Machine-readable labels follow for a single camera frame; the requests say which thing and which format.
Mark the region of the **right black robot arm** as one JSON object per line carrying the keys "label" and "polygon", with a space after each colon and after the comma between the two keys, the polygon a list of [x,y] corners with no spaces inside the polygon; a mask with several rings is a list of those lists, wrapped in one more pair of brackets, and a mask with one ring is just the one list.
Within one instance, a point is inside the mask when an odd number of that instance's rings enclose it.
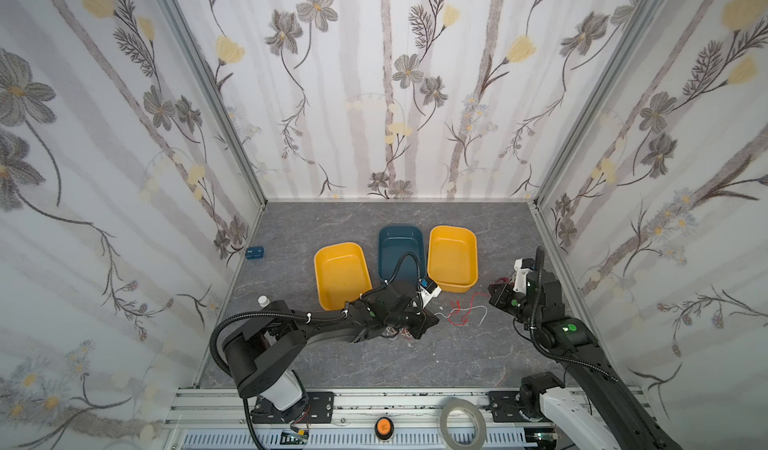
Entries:
{"label": "right black robot arm", "polygon": [[544,269],[546,253],[518,259],[514,278],[489,287],[489,304],[528,332],[534,349],[573,377],[597,413],[583,409],[552,373],[521,381],[517,406],[528,419],[545,418],[579,449],[679,449],[610,364],[597,337],[568,316],[562,286]]}

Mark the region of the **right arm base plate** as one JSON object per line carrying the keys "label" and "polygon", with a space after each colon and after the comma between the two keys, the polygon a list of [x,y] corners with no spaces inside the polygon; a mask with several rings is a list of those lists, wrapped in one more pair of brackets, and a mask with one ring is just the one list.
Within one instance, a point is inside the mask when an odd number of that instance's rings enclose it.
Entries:
{"label": "right arm base plate", "polygon": [[543,403],[540,400],[543,396],[554,396],[556,390],[562,390],[562,387],[490,391],[487,394],[489,403],[485,409],[491,413],[494,423],[549,422],[543,413]]}

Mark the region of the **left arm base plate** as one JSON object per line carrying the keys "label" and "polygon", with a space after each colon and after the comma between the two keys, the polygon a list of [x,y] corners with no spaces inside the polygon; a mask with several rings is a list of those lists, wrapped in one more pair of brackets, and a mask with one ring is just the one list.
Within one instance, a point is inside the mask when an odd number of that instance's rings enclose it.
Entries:
{"label": "left arm base plate", "polygon": [[270,401],[258,397],[250,410],[254,424],[329,424],[332,421],[335,394],[309,391],[287,410],[278,410]]}

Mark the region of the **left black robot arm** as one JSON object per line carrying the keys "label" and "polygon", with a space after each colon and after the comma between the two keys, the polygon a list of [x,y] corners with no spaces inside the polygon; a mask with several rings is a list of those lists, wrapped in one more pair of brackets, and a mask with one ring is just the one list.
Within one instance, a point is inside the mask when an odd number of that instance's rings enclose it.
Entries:
{"label": "left black robot arm", "polygon": [[408,258],[418,260],[415,254],[405,253],[388,280],[344,303],[340,310],[299,312],[277,300],[261,310],[232,315],[212,330],[210,356],[235,383],[255,448],[263,445],[255,432],[251,398],[270,403],[281,423],[294,423],[309,414],[310,398],[291,369],[306,347],[322,342],[365,342],[402,330],[419,339],[439,323],[426,307],[440,295],[440,286],[428,276],[415,283],[396,279]]}

